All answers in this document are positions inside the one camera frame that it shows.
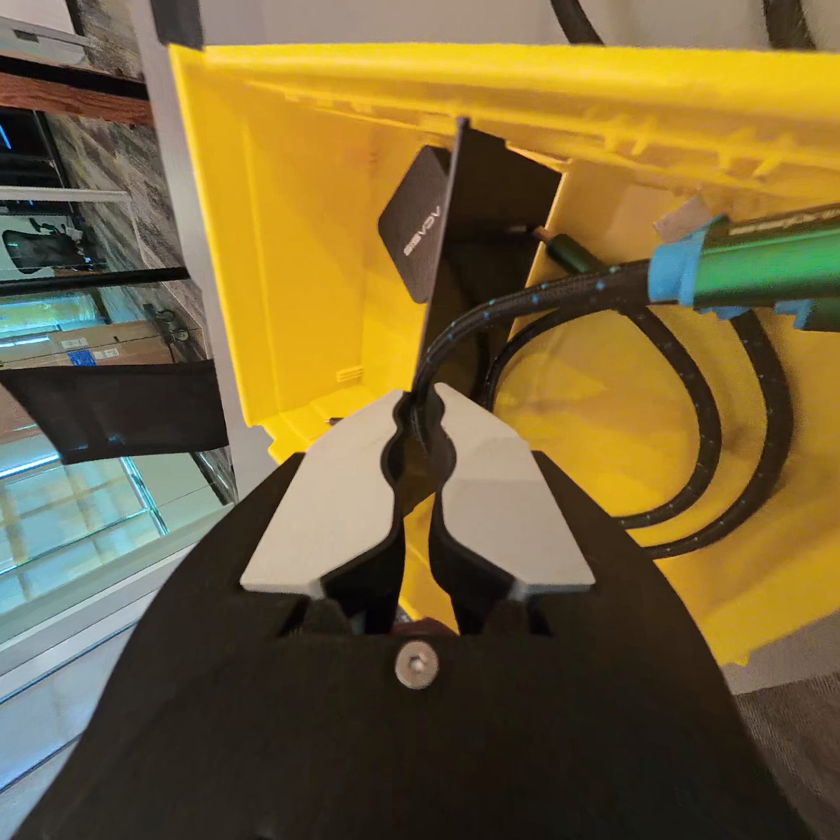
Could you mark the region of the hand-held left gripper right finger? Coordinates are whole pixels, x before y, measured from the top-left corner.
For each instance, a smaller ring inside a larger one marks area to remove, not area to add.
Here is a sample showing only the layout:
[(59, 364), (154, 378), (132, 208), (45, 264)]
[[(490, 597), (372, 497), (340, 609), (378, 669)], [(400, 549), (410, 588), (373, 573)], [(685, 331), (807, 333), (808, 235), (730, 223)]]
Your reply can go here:
[(428, 396), (428, 558), (456, 621), (483, 623), (499, 602), (589, 591), (594, 573), (526, 440), (450, 385)]

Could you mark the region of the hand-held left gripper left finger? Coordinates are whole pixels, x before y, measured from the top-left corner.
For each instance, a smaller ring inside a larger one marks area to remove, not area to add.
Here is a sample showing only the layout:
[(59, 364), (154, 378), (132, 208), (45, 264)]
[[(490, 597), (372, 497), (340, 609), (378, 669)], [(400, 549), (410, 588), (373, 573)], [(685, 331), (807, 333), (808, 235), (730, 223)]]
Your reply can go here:
[(353, 623), (394, 623), (406, 409), (407, 393), (393, 390), (309, 447), (241, 574), (245, 591), (332, 600)]

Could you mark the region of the yellow plastic bin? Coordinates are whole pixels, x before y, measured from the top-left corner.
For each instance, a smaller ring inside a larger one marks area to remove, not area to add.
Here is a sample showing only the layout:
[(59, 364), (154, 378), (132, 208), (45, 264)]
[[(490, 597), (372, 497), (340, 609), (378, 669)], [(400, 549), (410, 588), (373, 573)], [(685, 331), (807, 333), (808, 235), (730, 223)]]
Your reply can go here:
[[(748, 219), (838, 203), (838, 54), (535, 45), (171, 47), (245, 422), (282, 462), (411, 386), (431, 305), (378, 220), (457, 119), (548, 165), (537, 221), (604, 260), (650, 256), (690, 198)], [(719, 471), (695, 507), (632, 532), (691, 534), (758, 465), (760, 386), (732, 327), (658, 308), (717, 400)], [(838, 334), (759, 310), (790, 383), (778, 489), (731, 536), (661, 560), (721, 665), (838, 614)], [(688, 395), (627, 319), (592, 314), (517, 353), (497, 410), (615, 514), (690, 474)]]

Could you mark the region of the black square hub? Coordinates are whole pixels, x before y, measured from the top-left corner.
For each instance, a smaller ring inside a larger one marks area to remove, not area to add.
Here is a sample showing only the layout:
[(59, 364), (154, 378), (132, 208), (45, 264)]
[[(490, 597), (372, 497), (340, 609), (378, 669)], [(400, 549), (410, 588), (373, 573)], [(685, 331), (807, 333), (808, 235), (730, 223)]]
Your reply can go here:
[(447, 149), (425, 145), (385, 206), (378, 233), (396, 272), (415, 303), (433, 293), (447, 215)]

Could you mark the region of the black standing panel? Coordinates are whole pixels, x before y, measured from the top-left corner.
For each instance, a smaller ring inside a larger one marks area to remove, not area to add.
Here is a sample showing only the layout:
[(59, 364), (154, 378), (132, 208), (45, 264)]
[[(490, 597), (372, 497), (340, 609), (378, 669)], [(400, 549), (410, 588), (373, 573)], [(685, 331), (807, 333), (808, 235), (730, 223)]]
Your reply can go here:
[(1, 380), (64, 466), (228, 446), (213, 360), (45, 366), (3, 370)]

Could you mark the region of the cardboard boxes on cart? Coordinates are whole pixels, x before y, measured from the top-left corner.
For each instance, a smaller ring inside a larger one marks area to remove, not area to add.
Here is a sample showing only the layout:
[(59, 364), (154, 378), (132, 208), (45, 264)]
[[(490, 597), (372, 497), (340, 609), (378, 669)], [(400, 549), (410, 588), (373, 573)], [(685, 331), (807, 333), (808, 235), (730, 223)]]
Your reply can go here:
[(173, 364), (174, 355), (155, 326), (145, 320), (70, 331), (3, 338), (1, 367)]

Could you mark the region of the bin divider plate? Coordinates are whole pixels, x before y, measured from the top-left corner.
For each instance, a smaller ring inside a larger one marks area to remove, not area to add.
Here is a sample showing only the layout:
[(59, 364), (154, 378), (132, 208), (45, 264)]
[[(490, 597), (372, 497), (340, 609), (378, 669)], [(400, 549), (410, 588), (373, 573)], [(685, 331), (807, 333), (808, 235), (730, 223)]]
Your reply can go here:
[(467, 118), (456, 120), (454, 144), (447, 150), (446, 223), (434, 290), (420, 303), (425, 314), (414, 382), (452, 322), (525, 288), (539, 249), (534, 232), (548, 221), (561, 181), (560, 173), (509, 149), (504, 139), (479, 131)]

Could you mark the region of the black floor pole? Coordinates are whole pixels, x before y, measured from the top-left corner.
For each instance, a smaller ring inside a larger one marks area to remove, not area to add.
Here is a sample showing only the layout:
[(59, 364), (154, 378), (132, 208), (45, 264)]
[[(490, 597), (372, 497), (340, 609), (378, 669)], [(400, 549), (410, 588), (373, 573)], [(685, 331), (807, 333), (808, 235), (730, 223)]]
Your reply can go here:
[(90, 291), (110, 287), (141, 287), (191, 279), (183, 266), (158, 269), (132, 269), (107, 272), (78, 272), (67, 276), (28, 277), (2, 280), (1, 299), (27, 295), (50, 295), (63, 292)]

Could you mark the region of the wooden office desk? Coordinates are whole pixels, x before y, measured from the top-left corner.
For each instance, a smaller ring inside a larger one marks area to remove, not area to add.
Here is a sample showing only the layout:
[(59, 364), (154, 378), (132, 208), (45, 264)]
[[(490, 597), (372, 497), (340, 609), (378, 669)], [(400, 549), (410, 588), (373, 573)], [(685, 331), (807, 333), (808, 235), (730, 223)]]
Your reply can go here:
[(109, 123), (154, 127), (148, 101), (1, 73), (1, 106)]

